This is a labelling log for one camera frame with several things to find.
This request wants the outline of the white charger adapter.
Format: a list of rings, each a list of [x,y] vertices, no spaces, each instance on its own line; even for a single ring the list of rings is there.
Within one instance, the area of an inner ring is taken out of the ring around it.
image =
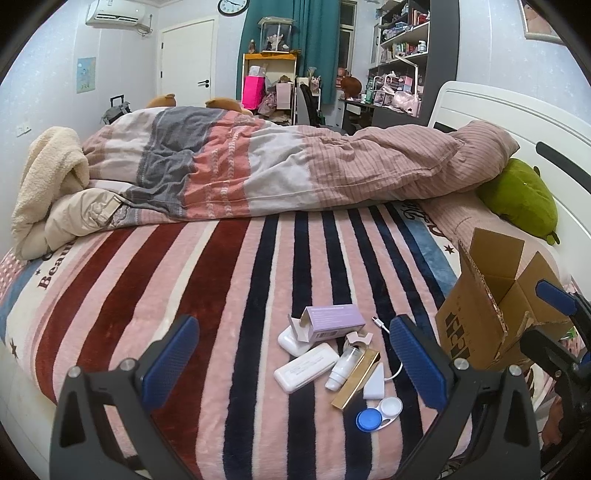
[[[386,397],[384,364],[379,362],[363,386],[363,399],[367,401],[381,401]]]

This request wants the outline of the blue white contact lens case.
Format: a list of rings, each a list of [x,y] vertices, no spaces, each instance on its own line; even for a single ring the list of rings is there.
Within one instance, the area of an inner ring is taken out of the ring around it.
[[[385,398],[377,407],[367,408],[356,415],[356,426],[365,433],[382,430],[396,421],[403,409],[404,405],[400,398]]]

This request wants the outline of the green plush toy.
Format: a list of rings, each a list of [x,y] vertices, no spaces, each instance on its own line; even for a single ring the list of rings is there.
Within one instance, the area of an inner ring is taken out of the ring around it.
[[[476,194],[501,219],[549,245],[560,243],[556,203],[537,167],[511,158],[503,172],[480,185]]]

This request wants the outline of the white squeeze tube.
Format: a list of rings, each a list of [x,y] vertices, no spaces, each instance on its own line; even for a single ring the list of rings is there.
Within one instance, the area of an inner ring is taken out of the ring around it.
[[[356,368],[363,353],[365,352],[358,346],[349,345],[346,347],[338,362],[332,367],[325,388],[332,392],[338,392],[353,373],[353,369]]]

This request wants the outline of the white headboard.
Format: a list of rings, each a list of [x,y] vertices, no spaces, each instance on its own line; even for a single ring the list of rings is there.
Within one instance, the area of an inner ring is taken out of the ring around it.
[[[540,170],[558,210],[558,263],[589,296],[590,125],[523,94],[474,83],[444,84],[428,125],[449,132],[473,120],[505,129],[520,145],[516,157]]]

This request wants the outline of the purple rectangular box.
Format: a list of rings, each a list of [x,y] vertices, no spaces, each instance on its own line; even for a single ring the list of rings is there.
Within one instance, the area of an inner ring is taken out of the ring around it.
[[[356,305],[309,306],[300,318],[291,317],[290,325],[297,341],[317,343],[332,340],[366,325]]]

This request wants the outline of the cream fleece blanket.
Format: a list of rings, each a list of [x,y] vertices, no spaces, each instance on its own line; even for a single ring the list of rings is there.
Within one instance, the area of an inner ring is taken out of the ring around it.
[[[11,217],[13,253],[33,260],[106,228],[122,199],[91,188],[77,133],[51,127],[29,147]]]

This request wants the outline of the dark bookshelf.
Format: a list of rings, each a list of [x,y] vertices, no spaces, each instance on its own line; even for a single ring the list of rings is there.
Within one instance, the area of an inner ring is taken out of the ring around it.
[[[410,113],[384,104],[372,115],[374,126],[426,125],[441,87],[456,79],[460,46],[460,2],[381,1],[376,11],[369,79],[397,77],[393,87],[417,95]]]

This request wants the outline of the patchwork pink grey duvet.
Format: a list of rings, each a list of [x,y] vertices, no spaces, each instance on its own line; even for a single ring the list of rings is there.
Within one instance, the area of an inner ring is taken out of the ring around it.
[[[485,121],[344,135],[187,106],[126,114],[82,147],[91,184],[117,193],[131,224],[436,198],[494,179],[518,148]]]

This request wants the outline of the black suitcase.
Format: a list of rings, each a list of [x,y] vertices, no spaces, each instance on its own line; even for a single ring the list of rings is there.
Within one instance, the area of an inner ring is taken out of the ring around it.
[[[110,125],[123,115],[131,112],[130,104],[125,100],[123,94],[111,97],[109,101],[110,106],[101,117],[105,125]]]

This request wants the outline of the yellow shelf unit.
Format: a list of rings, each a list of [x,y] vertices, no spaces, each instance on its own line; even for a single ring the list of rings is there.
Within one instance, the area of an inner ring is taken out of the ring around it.
[[[278,125],[293,125],[296,117],[297,56],[290,53],[245,53],[242,55],[242,85],[247,75],[266,77],[266,96],[256,110],[249,111]]]

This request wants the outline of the bright pink bag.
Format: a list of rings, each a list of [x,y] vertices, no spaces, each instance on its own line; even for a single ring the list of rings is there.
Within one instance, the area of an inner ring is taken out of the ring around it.
[[[266,77],[247,75],[243,78],[242,106],[256,110],[266,96]]]

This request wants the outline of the glass display case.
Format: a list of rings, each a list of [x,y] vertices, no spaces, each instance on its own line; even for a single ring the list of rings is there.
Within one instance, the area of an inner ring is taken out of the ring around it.
[[[289,53],[294,20],[263,17],[259,20],[259,50],[263,53]]]

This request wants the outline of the white door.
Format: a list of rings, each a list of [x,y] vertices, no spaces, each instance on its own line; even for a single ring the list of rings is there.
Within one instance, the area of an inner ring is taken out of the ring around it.
[[[214,19],[192,21],[161,31],[160,95],[173,94],[179,106],[205,106],[213,94],[214,34]]]

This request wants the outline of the white air conditioner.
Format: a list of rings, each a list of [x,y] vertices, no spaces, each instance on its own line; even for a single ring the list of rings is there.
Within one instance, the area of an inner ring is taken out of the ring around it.
[[[92,1],[85,16],[87,26],[132,28],[142,34],[151,32],[151,22],[144,4],[124,0]]]

